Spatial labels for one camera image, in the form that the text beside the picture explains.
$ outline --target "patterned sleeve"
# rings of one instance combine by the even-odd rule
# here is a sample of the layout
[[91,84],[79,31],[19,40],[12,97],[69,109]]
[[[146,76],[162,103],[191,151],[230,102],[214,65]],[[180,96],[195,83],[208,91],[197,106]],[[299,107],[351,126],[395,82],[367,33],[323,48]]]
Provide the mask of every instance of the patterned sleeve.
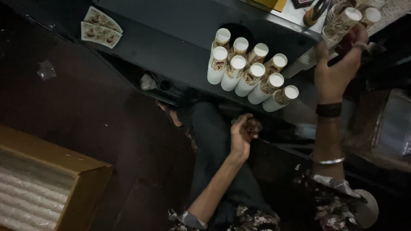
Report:
[[177,213],[170,209],[169,219],[177,222],[177,224],[173,226],[170,231],[200,231],[207,229],[207,224],[200,221],[189,211],[185,211],[182,215],[177,216]]
[[295,183],[309,192],[316,206],[315,220],[324,231],[362,230],[355,219],[355,203],[366,202],[355,193],[346,180],[304,174]]

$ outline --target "dark pants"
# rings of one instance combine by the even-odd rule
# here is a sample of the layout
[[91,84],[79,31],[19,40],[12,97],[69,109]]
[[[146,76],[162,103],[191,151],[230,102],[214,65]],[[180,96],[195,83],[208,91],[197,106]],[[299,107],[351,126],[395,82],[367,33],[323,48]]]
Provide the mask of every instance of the dark pants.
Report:
[[[191,108],[179,108],[177,116],[184,126],[192,127],[198,147],[190,191],[192,203],[210,183],[230,153],[230,126],[224,122],[217,108],[205,102],[199,102]],[[253,206],[272,212],[247,163],[239,170],[221,199],[214,223],[232,223],[236,205]]]

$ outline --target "foot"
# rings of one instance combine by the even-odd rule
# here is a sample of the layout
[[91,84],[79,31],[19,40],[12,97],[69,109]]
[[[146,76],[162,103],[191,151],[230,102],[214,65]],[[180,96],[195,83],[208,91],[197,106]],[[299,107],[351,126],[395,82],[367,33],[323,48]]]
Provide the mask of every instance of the foot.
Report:
[[[160,102],[157,102],[157,105],[158,105],[163,111],[166,111],[166,108],[167,108],[166,105],[164,105],[164,104],[162,104],[162,103],[160,103]],[[181,126],[182,126],[182,123],[180,122],[180,120],[179,120],[178,117],[177,117],[177,112],[176,112],[176,111],[170,110],[170,117],[173,119],[173,123],[174,123],[174,125],[175,125],[176,127],[181,127]]]

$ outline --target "hand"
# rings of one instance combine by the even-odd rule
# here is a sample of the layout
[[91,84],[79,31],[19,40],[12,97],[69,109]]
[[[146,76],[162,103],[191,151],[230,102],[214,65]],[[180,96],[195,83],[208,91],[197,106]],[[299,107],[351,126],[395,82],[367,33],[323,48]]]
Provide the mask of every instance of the hand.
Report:
[[[349,32],[352,43],[368,42],[365,27],[355,25]],[[314,74],[314,82],[319,93],[319,104],[333,104],[342,102],[345,88],[354,78],[360,68],[362,50],[352,48],[344,58],[335,65],[328,67],[328,48],[324,42],[316,47],[317,67]]]
[[258,122],[250,113],[241,115],[231,126],[231,153],[237,160],[245,162],[250,155],[250,142],[258,138]]

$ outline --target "silver bangle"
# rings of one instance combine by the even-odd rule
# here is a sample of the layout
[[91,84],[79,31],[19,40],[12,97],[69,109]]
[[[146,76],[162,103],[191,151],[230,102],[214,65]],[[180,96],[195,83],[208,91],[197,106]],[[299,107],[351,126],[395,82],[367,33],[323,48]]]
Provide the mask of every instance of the silver bangle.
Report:
[[[312,153],[309,155],[309,158],[314,162],[312,159]],[[339,159],[334,159],[334,160],[326,160],[326,161],[320,161],[320,162],[314,162],[316,164],[338,164],[341,163],[345,160],[345,157],[341,157]]]

